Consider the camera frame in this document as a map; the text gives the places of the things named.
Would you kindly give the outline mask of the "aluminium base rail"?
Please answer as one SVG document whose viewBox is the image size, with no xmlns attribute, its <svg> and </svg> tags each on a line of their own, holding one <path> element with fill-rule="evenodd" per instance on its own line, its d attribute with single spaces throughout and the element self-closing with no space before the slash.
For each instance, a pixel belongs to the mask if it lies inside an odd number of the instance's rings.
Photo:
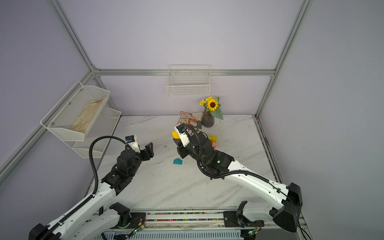
<svg viewBox="0 0 384 240">
<path fill-rule="evenodd" d="M 130 221 L 119 225 L 120 215 L 107 210 L 93 215 L 72 233 L 57 234 L 61 240 L 309 240 L 305 223 L 291 233 L 272 221 L 255 221 L 245 227 L 234 211 L 133 211 Z"/>
</svg>

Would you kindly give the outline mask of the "dark ribbed glass vase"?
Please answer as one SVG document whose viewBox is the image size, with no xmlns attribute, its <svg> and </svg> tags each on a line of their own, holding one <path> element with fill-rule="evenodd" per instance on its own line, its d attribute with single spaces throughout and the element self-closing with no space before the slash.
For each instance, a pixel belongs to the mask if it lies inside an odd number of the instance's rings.
<svg viewBox="0 0 384 240">
<path fill-rule="evenodd" d="M 211 128 L 215 124 L 215 118 L 211 115 L 207 108 L 204 109 L 201 123 L 205 128 Z"/>
</svg>

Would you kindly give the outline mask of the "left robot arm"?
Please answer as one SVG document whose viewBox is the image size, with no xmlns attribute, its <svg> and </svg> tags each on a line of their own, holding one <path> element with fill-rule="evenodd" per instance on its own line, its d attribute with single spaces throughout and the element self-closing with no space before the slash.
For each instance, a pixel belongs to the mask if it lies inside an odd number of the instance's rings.
<svg viewBox="0 0 384 240">
<path fill-rule="evenodd" d="M 142 226 L 144 214 L 131 215 L 130 209 L 121 203 L 112 204 L 108 210 L 90 221 L 89 218 L 127 187 L 136 175 L 141 163 L 154 156 L 153 143 L 140 152 L 126 149 L 118 157 L 114 170 L 89 194 L 61 217 L 46 226 L 36 225 L 29 233 L 30 240 L 91 240 L 110 228 Z"/>
</svg>

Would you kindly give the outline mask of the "aluminium cage frame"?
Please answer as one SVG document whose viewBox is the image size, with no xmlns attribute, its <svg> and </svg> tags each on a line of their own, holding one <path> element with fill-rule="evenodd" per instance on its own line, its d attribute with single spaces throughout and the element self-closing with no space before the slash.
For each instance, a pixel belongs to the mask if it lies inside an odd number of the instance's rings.
<svg viewBox="0 0 384 240">
<path fill-rule="evenodd" d="M 73 85 L 107 77 L 167 77 L 168 68 L 102 69 L 58 1 L 1 1 L 1 188 L 15 182 L 45 128 L 40 120 Z"/>
</svg>

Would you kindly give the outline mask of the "yellow sunflower bouquet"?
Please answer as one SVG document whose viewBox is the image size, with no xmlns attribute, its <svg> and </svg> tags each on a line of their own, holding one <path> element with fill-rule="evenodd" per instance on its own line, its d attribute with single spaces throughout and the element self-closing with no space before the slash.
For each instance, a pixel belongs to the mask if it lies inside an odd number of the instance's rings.
<svg viewBox="0 0 384 240">
<path fill-rule="evenodd" d="M 209 115 L 212 116 L 213 118 L 223 120 L 223 112 L 221 109 L 221 104 L 220 104 L 220 98 L 219 97 L 207 97 L 206 99 L 202 99 L 200 101 L 200 106 L 205 108 L 205 112 Z"/>
</svg>

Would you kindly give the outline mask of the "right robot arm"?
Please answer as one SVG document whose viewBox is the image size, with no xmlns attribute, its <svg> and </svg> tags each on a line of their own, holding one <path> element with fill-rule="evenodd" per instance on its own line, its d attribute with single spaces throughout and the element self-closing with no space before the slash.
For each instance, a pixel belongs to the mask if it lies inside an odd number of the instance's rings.
<svg viewBox="0 0 384 240">
<path fill-rule="evenodd" d="M 247 227 L 256 221 L 273 221 L 288 232 L 297 231 L 303 206 L 299 185 L 278 183 L 251 171 L 234 157 L 215 150 L 204 133 L 192 136 L 182 134 L 173 141 L 180 157 L 189 156 L 196 160 L 205 176 L 236 183 L 265 200 L 264 204 L 242 201 L 236 211 L 238 226 Z"/>
</svg>

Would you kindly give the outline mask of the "beige cloth in shelf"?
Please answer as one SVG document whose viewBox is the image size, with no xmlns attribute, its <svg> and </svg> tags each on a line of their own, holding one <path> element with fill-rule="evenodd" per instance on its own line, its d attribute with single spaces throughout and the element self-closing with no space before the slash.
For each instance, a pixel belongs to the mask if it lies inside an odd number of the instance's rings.
<svg viewBox="0 0 384 240">
<path fill-rule="evenodd" d="M 93 99 L 85 105 L 81 114 L 70 127 L 71 131 L 85 134 L 105 98 Z"/>
</svg>

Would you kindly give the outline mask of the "teal block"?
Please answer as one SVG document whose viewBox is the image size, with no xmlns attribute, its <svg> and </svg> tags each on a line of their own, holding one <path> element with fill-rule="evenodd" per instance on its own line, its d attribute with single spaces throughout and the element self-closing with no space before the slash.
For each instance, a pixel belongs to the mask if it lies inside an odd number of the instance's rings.
<svg viewBox="0 0 384 240">
<path fill-rule="evenodd" d="M 177 158 L 177 159 L 175 159 L 175 160 L 173 161 L 173 164 L 174 164 L 174 165 L 182 165 L 182 164 L 183 164 L 183 160 L 180 159 L 180 158 Z"/>
</svg>

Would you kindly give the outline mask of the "orange white work glove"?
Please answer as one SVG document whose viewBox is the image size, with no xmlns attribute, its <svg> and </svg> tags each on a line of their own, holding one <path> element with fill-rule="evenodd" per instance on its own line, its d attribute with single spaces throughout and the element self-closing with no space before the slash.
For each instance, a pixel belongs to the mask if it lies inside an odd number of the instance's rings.
<svg viewBox="0 0 384 240">
<path fill-rule="evenodd" d="M 196 127 L 198 125 L 198 122 L 190 113 L 181 111 L 178 125 L 180 124 L 192 125 Z"/>
</svg>

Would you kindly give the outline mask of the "green white work glove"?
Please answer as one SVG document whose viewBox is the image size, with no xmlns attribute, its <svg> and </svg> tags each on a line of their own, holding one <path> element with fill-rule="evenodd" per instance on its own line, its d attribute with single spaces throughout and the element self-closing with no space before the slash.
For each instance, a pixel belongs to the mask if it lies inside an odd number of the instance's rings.
<svg viewBox="0 0 384 240">
<path fill-rule="evenodd" d="M 201 130 L 202 129 L 202 118 L 203 118 L 203 112 L 197 112 L 192 113 L 192 117 L 196 120 L 196 128 Z"/>
</svg>

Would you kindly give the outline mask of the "white two-tier mesh shelf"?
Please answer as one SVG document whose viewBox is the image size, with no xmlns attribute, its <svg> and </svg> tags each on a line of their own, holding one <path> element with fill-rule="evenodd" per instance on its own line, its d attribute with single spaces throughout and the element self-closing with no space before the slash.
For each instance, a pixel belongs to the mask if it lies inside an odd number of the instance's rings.
<svg viewBox="0 0 384 240">
<path fill-rule="evenodd" d="M 89 157 L 91 143 L 112 135 L 121 112 L 110 108 L 110 91 L 76 82 L 40 124 L 77 153 Z"/>
</svg>

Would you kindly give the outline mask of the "yellow long block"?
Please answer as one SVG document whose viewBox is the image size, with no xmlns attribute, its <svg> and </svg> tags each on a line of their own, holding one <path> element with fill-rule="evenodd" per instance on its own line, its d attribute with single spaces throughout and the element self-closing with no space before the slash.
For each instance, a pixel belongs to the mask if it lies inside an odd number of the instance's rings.
<svg viewBox="0 0 384 240">
<path fill-rule="evenodd" d="M 173 136 L 174 139 L 180 139 L 180 136 L 179 136 L 179 134 L 178 134 L 177 131 L 173 131 L 173 132 L 171 133 L 171 135 Z"/>
</svg>

